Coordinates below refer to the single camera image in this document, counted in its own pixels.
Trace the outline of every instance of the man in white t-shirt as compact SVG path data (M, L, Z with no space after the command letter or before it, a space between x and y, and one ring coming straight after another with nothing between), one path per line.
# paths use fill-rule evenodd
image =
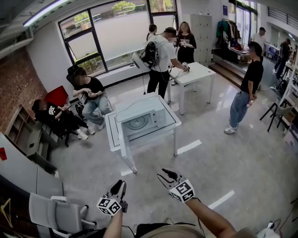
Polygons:
M266 30L264 27L260 27L259 29L259 33L254 33L251 37L250 37L250 43L252 41L258 43L261 48L262 48L262 56L260 57L261 63L263 62L263 56L266 50L266 38L264 37L266 33Z
M150 81L148 83L147 93L155 92L157 84L158 94L164 98L169 82L169 65L188 71L187 67L184 67L176 58L173 42L176 41L177 31L173 27L168 27L161 35L152 36L149 42L158 42L158 59L156 59L155 65L152 66L149 72Z

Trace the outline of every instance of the woman in black t-shirt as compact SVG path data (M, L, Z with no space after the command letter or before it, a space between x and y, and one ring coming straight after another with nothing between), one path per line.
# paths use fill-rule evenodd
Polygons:
M178 31L178 39L179 39L179 50L178 50L178 61L182 63L193 63L194 60L194 51L196 49L196 40L194 35L191 33L189 24L184 21L180 24Z
M88 136L80 130L80 126L87 128L92 135L95 133L90 126L69 111L67 105L60 107L38 99L33 103L32 111L36 119L48 125L56 135L60 135L65 130L76 130L79 139L88 139Z

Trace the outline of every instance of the bottle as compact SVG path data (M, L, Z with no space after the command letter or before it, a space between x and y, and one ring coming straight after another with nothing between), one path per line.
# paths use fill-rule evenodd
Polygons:
M250 108L253 102L254 102L254 100L250 100L250 101L248 102L248 104L246 104L246 107L247 107L247 108Z

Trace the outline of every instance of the wooden step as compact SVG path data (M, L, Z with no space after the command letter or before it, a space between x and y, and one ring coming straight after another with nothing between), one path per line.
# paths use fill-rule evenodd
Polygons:
M217 65L221 66L222 68L230 71L232 74L234 74L236 77L238 77L240 80L243 80L245 74L243 72L240 72L239 70L237 70L235 67L233 67L232 65L229 65L228 63L224 62L224 61L217 61L215 62Z
M224 78L226 78L228 81L230 81L232 84L240 88L242 80L240 80L237 76L235 76L230 70L227 70L225 68L222 68L221 66L217 64L209 65L209 68L215 71L216 73L220 74Z

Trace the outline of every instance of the brick wall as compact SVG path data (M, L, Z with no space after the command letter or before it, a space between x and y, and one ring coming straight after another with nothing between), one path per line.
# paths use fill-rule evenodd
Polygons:
M33 102L46 94L25 48L0 59L0 132L5 132L20 104L33 116Z

